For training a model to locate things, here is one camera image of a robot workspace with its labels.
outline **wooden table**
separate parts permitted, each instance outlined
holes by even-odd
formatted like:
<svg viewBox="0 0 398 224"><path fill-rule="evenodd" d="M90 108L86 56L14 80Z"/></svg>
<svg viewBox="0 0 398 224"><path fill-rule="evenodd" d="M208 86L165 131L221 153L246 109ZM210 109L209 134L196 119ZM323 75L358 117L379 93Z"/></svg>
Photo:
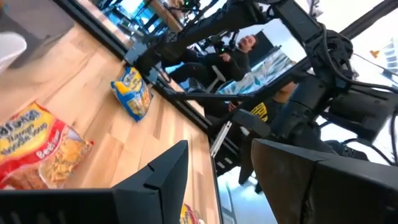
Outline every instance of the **wooden table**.
<svg viewBox="0 0 398 224"><path fill-rule="evenodd" d="M185 203L219 223L207 136L157 92L146 117L129 117L110 89L123 63L78 24L40 60L0 75L0 122L37 101L75 128L92 151L67 187L111 187L181 139L189 141Z"/></svg>

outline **white bowl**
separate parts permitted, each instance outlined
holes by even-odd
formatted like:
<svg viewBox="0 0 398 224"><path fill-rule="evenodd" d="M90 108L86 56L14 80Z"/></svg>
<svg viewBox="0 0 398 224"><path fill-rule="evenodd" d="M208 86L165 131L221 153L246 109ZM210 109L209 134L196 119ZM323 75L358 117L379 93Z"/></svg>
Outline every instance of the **white bowl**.
<svg viewBox="0 0 398 224"><path fill-rule="evenodd" d="M23 36L14 32L0 33L0 74L26 50Z"/></svg>

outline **ramen noodle package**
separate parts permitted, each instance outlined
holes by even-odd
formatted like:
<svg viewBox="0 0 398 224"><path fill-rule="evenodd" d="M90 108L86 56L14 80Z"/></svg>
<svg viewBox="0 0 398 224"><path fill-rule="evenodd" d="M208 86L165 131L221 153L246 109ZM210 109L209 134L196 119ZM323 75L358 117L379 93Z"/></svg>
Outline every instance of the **ramen noodle package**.
<svg viewBox="0 0 398 224"><path fill-rule="evenodd" d="M0 126L0 189L61 189L90 148L32 103Z"/></svg>
<svg viewBox="0 0 398 224"><path fill-rule="evenodd" d="M119 81L111 82L111 87L129 115L140 121L148 112L152 99L140 73L135 68L128 67Z"/></svg>
<svg viewBox="0 0 398 224"><path fill-rule="evenodd" d="M186 205L182 205L181 216L180 216L180 224L198 224L198 220L195 217L192 209Z"/></svg>

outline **person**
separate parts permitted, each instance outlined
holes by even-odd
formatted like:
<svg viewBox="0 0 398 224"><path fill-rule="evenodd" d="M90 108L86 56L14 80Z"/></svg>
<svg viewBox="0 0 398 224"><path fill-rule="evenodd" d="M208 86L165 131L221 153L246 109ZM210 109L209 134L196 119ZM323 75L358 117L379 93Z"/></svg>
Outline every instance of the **person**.
<svg viewBox="0 0 398 224"><path fill-rule="evenodd" d="M264 122L271 122L277 116L281 107L288 102L296 86L297 85L294 82L289 83L281 88L273 98L266 99L259 103L257 106L252 108L250 112L254 115L258 115L258 117ZM221 117L237 107L237 105L232 102L227 104L222 101L201 101L199 104L204 107L205 116L212 123L217 122ZM244 138L240 126L233 124L228 131L227 138L232 140L238 147L241 147L244 142Z"/></svg>
<svg viewBox="0 0 398 224"><path fill-rule="evenodd" d="M193 50L185 49L176 61L171 62L163 58L162 67L167 68L184 62L184 65L169 74L177 83L184 82L187 78L196 78L201 84L208 86L216 78L216 73L212 69L213 65L218 68L227 81L240 81L247 72L250 72L248 53L256 44L257 37L247 35L238 42L236 50L222 54L210 53L199 57Z"/></svg>

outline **black metal frame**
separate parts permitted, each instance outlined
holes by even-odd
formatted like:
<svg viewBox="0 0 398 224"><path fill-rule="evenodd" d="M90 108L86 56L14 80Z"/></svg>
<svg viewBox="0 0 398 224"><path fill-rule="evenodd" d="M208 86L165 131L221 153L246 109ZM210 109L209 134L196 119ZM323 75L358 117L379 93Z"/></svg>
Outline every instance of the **black metal frame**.
<svg viewBox="0 0 398 224"><path fill-rule="evenodd" d="M93 37L95 37L98 41L100 41L107 49L109 49L115 56L124 60L124 56L127 53L127 47L110 31L105 28L102 23L100 23L87 9L85 9L81 4L76 2L76 0L53 0L56 2L62 9L64 9L72 18L74 18L79 24L81 24ZM395 10L398 7L398 1L396 0L384 0L382 3L378 4L376 7L371 9L365 15L361 16L359 19L350 24L347 28L345 28L340 33L346 36L349 39L352 39L362 33L364 30L372 26L377 20L388 15L390 12ZM294 73L297 71L307 71L311 68L311 64L308 58L304 58L299 61L298 64L293 66L291 69L286 71L284 74L276 78L272 83L267 85L266 87L261 88L256 92L255 95L249 97L247 101L242 103L236 108L236 111L241 108L250 108L254 107L260 102L262 102L266 98L272 97L272 95L294 80ZM212 124L208 121L203 115L196 111L194 107L192 107L186 101L183 101L178 98L174 98L170 92L167 91L168 84L161 78L157 79L156 84L153 86L154 90L157 91L161 96L166 98L171 104L176 107L184 116L186 116L190 121L192 121L195 125L197 125L204 133L207 133L210 141L213 141L216 138L217 130L225 124L225 122L229 121L234 114L231 112L226 114L223 118L221 118L217 123ZM234 167L233 164L239 163L239 150L238 147L228 138L225 139L223 145L222 154L218 154L216 158L211 160L212 167L214 172L217 175L223 174L227 169ZM232 160L233 164L226 167L223 170L216 170L215 160L224 160L227 157ZM215 186L218 188L218 184L216 181L215 175ZM220 215L220 223L223 222L221 216L221 207L220 207L220 196L218 191L216 190L216 198L218 201L218 210Z"/></svg>

